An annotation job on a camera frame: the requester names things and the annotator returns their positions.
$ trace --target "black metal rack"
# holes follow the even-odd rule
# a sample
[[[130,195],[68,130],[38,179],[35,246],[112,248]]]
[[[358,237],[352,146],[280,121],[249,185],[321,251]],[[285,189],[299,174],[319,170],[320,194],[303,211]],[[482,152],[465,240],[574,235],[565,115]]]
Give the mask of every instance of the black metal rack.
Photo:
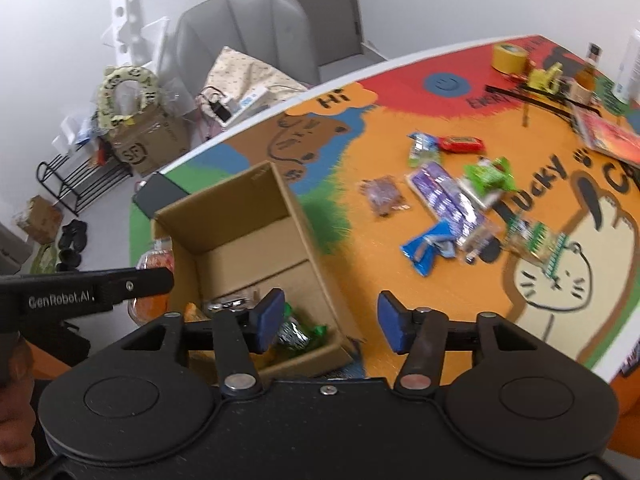
[[[41,162],[36,169],[36,179],[42,187],[76,216],[108,190],[133,176],[130,165],[116,156],[106,140],[98,138],[98,142],[105,153],[101,166],[95,164],[90,155],[83,158],[73,154],[58,155],[50,162]]]

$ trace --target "human hand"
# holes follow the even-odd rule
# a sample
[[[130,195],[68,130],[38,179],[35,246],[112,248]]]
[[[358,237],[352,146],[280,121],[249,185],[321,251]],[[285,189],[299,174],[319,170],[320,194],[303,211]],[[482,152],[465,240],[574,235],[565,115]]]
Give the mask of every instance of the human hand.
[[[5,467],[25,467],[35,462],[32,368],[33,355],[23,339],[9,360],[11,382],[0,388],[0,463]]]

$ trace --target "smiley face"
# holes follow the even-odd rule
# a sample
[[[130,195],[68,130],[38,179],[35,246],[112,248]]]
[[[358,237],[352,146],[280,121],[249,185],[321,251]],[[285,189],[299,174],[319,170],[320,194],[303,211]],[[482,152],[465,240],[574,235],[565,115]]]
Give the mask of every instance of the smiley face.
[[[465,78],[457,74],[436,72],[424,80],[423,88],[437,96],[452,98],[469,93],[471,85]]]

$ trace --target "table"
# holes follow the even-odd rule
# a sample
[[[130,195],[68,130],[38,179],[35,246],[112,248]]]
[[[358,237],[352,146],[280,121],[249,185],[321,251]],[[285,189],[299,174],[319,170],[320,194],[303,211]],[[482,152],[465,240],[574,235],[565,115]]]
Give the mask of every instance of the table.
[[[390,352],[376,320],[377,294],[388,289],[411,308],[430,306],[455,320],[492,310],[534,333],[553,311],[548,341],[609,381],[640,333],[640,190],[617,161],[582,150],[562,119],[530,107],[524,128],[520,102],[484,91],[486,84],[513,87],[490,67],[491,45],[501,40],[432,49],[344,76],[251,118],[164,172],[194,192],[265,158],[275,162],[366,336],[368,376],[394,378],[403,361]],[[538,66],[560,60],[567,75],[580,67],[578,57],[541,36],[511,42],[529,50]],[[599,91],[607,88],[610,81],[601,78]],[[640,127],[637,111],[627,110],[626,118]],[[428,278],[415,273],[399,246],[434,224],[402,184],[409,171],[407,135],[415,130],[476,136],[488,156],[511,160],[522,190],[504,205],[576,242],[561,259],[560,287],[505,252],[472,266],[437,261]],[[443,165],[459,175],[475,160],[446,155]],[[401,183],[411,209],[380,219],[358,183],[385,174]],[[496,212],[490,217],[504,227]],[[132,263],[149,244],[148,222],[133,206]],[[450,352],[443,383],[469,367],[470,355]]]

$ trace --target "pair of slippers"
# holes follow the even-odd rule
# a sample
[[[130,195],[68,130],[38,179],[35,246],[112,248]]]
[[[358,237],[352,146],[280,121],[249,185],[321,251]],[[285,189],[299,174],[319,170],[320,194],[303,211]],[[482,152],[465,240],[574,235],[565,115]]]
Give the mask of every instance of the pair of slippers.
[[[58,241],[58,258],[56,272],[75,272],[82,263],[80,253],[86,247],[86,222],[72,220],[62,226],[62,236]]]

